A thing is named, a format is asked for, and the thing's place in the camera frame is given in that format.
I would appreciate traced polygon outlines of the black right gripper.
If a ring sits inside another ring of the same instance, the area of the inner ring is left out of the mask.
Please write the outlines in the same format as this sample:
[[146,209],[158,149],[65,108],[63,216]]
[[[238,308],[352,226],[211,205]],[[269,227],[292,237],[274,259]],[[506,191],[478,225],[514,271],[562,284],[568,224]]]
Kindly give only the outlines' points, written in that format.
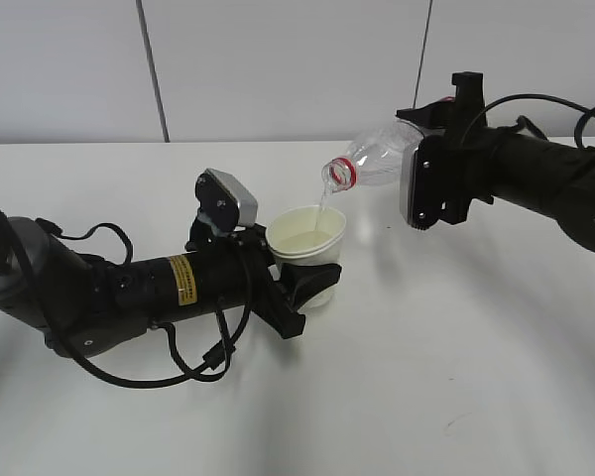
[[474,199],[493,200],[485,184],[484,160],[496,133],[485,112],[483,79],[481,72],[455,72],[452,95],[396,112],[397,119],[425,131],[424,139],[439,141],[444,199],[438,221],[448,224],[464,222]]

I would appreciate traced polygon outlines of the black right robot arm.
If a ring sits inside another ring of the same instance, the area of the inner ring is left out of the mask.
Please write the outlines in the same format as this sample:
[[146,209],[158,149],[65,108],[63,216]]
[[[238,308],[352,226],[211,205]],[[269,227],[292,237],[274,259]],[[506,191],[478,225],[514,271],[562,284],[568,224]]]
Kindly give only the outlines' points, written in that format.
[[[452,84],[453,96],[396,113],[421,133],[401,175],[400,210],[408,225],[427,230],[439,221],[460,224],[473,200],[491,204],[500,198],[554,220],[568,238],[595,253],[595,146],[583,141],[595,106],[541,93],[486,102],[480,72],[456,72]],[[524,115],[511,126],[489,126],[488,112],[519,100],[579,112],[573,145],[550,141]]]

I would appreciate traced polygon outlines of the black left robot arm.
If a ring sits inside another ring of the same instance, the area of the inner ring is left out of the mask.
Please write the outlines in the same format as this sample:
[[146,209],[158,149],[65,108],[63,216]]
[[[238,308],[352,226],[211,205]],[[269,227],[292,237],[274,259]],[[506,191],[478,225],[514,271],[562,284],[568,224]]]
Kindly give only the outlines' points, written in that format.
[[182,254],[119,264],[71,250],[48,220],[0,210],[0,310],[41,331],[64,357],[93,357],[152,326],[233,307],[285,339],[299,336],[302,307],[337,284],[340,266],[285,265],[273,276],[266,230],[244,210],[251,196],[210,189],[196,197]]

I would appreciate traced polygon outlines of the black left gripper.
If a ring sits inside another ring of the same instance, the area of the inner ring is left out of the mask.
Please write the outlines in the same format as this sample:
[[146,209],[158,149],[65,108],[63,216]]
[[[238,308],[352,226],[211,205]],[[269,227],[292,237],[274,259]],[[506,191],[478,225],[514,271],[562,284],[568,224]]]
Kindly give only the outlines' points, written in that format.
[[300,309],[326,304],[341,277],[335,263],[316,266],[283,264],[279,281],[271,278],[271,253],[263,244],[264,228],[256,225],[223,236],[196,218],[185,245],[196,284],[199,311],[220,305],[246,304],[283,339],[302,335],[305,316]]

